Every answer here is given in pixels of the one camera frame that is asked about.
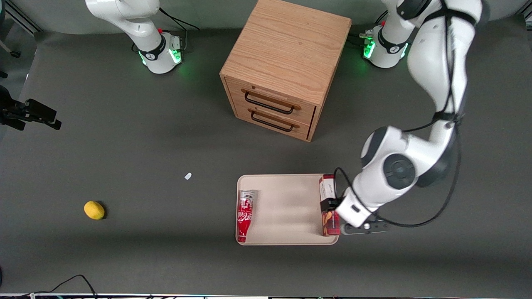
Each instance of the lemon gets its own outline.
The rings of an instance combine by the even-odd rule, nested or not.
[[[104,208],[101,204],[95,201],[88,201],[83,207],[83,210],[85,211],[85,214],[89,216],[89,218],[94,220],[100,220],[103,218],[103,216],[105,216]]]

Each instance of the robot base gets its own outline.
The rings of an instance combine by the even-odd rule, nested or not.
[[[394,67],[404,57],[408,44],[402,49],[398,49],[396,53],[389,54],[386,48],[376,40],[381,28],[382,26],[380,25],[375,26],[373,29],[367,30],[365,35],[361,35],[361,37],[367,39],[362,57],[369,60],[376,67],[388,69]]]
[[[162,37],[166,39],[166,47],[159,55],[157,60],[148,60],[140,54],[142,63],[148,67],[152,73],[164,74],[171,71],[182,60],[181,40],[179,36],[173,36],[167,32],[163,32]]]

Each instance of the gray floor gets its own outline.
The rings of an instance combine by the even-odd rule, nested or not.
[[[184,64],[156,76],[126,35],[43,35],[22,94],[57,109],[64,127],[29,124],[0,144],[2,292],[82,273],[101,293],[532,297],[532,54],[522,20],[492,22],[473,43],[463,167],[442,217],[322,247],[239,246],[239,176],[337,166],[354,175],[373,130],[426,123],[434,106],[405,61],[373,68],[347,46],[313,142],[254,126],[233,116],[218,75],[237,36],[191,32]],[[424,220],[448,183],[381,212]],[[103,200],[109,218],[88,219],[87,200]]]

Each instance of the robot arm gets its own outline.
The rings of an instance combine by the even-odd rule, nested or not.
[[[142,62],[154,73],[171,71],[181,62],[181,41],[161,33],[148,19],[159,11],[159,0],[85,0],[97,18],[122,29],[139,49]]]
[[[368,138],[361,154],[362,172],[352,185],[356,194],[348,188],[336,208],[355,227],[414,185],[426,187],[446,175],[467,84],[466,54],[483,11],[481,0],[385,0],[385,4],[390,16],[384,27],[373,29],[378,38],[371,56],[364,56],[377,66],[394,66],[412,29],[419,27],[408,67],[437,112],[428,140],[392,126],[379,128]]]

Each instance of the red can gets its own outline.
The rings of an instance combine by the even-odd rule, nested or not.
[[[256,193],[253,190],[241,190],[238,201],[237,228],[238,238],[241,243],[246,242],[247,230],[251,225],[251,215],[253,214],[253,201]]]

